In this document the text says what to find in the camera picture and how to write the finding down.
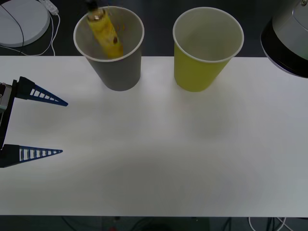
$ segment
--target white electrical cord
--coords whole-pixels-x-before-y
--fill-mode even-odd
[[[289,231],[293,231],[289,226],[287,226],[284,222],[284,226],[289,230]]]
[[[60,19],[60,16],[59,16],[58,13],[56,13],[56,16],[58,16],[58,18],[59,18],[59,23],[58,23],[58,26],[57,26],[57,29],[56,29],[56,33],[54,34],[54,37],[53,37],[53,39],[52,39],[52,41],[51,41],[51,48],[52,48],[52,51],[53,51],[53,55],[54,55],[54,56],[56,56],[56,52],[54,51],[54,48],[53,48],[53,41],[54,41],[54,39],[55,39],[56,36],[57,36],[58,29],[59,29],[60,22],[61,22],[61,19]]]
[[[50,17],[50,19],[51,19],[51,27],[52,27],[52,30],[51,30],[51,40],[50,40],[50,43],[49,43],[48,47],[46,48],[46,50],[43,51],[41,54],[29,55],[29,54],[25,54],[25,53],[23,53],[23,52],[21,52],[21,54],[23,54],[23,55],[25,55],[25,56],[40,56],[40,55],[44,54],[44,53],[49,49],[49,47],[51,46],[52,51],[53,51],[53,55],[56,56],[56,53],[55,53],[55,51],[54,51],[54,48],[53,48],[53,45],[52,45],[52,44],[53,44],[54,39],[56,38],[56,35],[57,35],[57,33],[58,33],[58,29],[59,29],[59,26],[60,26],[60,16],[59,16],[58,14],[57,14],[57,16],[59,17],[59,24],[58,24],[58,26],[57,26],[56,33],[55,33],[54,36],[53,36],[53,19],[52,19],[51,14],[49,13],[49,17]],[[19,52],[19,50],[16,50],[16,49],[13,49],[13,48],[10,48],[10,47],[4,47],[4,46],[1,46],[1,45],[0,45],[0,47],[6,48],[6,49],[9,49],[9,50],[12,50],[12,51]]]
[[[277,219],[278,219],[282,224],[281,224],[281,226],[280,226],[276,231],[281,230],[284,226],[285,226],[287,229],[289,229],[290,231],[293,231],[292,229],[290,229],[289,226],[287,226],[287,225],[285,224],[285,221],[287,220],[287,218],[284,218],[283,220],[281,220],[280,218],[277,218]],[[248,218],[248,223],[249,223],[250,228],[251,228],[253,231],[256,231],[256,230],[254,229],[254,227],[252,227],[250,217]]]

